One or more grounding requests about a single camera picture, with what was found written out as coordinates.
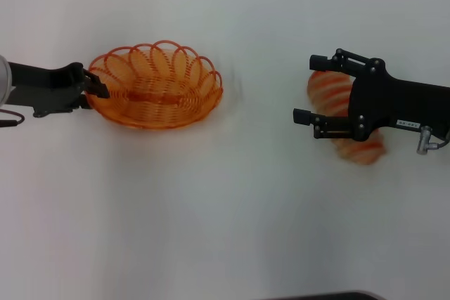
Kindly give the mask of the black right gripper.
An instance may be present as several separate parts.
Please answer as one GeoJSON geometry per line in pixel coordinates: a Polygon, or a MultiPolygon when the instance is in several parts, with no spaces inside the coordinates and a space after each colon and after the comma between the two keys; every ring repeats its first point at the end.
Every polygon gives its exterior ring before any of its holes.
{"type": "Polygon", "coordinates": [[[341,72],[353,81],[348,117],[327,117],[295,108],[295,124],[313,126],[315,138],[365,141],[376,129],[392,127],[419,132],[423,126],[443,139],[450,131],[450,88],[396,79],[381,59],[338,48],[331,58],[311,55],[309,69],[341,72]]]}

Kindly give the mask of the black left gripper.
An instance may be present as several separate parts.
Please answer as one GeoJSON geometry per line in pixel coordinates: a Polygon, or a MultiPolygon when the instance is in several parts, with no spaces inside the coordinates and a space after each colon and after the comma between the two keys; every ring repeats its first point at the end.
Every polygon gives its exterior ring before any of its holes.
{"type": "MultiPolygon", "coordinates": [[[[84,91],[87,94],[103,99],[109,98],[107,86],[97,75],[85,70],[78,62],[51,70],[19,63],[9,63],[9,66],[14,89],[72,89],[84,83],[84,91]]],[[[79,96],[78,105],[84,110],[92,109],[84,94],[79,96]]]]}

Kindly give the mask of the striped bread loaf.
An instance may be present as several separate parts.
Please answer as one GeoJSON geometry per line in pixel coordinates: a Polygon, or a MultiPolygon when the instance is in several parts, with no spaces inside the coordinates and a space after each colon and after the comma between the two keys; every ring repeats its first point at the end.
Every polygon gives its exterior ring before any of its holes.
{"type": "MultiPolygon", "coordinates": [[[[315,71],[307,84],[307,95],[316,112],[328,117],[348,116],[351,90],[351,77],[340,72],[315,71]]],[[[331,142],[341,158],[359,165],[374,164],[386,153],[379,131],[374,131],[364,142],[347,138],[334,138],[331,142]]]]}

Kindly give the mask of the orange woven plastic basket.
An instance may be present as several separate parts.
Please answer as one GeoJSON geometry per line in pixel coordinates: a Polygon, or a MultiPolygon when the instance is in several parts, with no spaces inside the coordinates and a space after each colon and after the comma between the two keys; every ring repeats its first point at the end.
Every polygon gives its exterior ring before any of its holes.
{"type": "Polygon", "coordinates": [[[212,61],[189,46],[160,40],[114,48],[93,59],[90,73],[108,99],[87,95],[105,119],[134,129],[179,129],[206,118],[221,102],[223,80],[212,61]]]}

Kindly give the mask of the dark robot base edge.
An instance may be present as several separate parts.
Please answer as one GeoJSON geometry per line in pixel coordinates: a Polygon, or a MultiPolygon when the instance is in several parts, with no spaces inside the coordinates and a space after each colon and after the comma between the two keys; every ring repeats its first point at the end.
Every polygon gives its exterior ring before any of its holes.
{"type": "Polygon", "coordinates": [[[289,296],[268,300],[386,300],[377,294],[359,290],[331,292],[324,294],[308,294],[302,296],[289,296]]]}

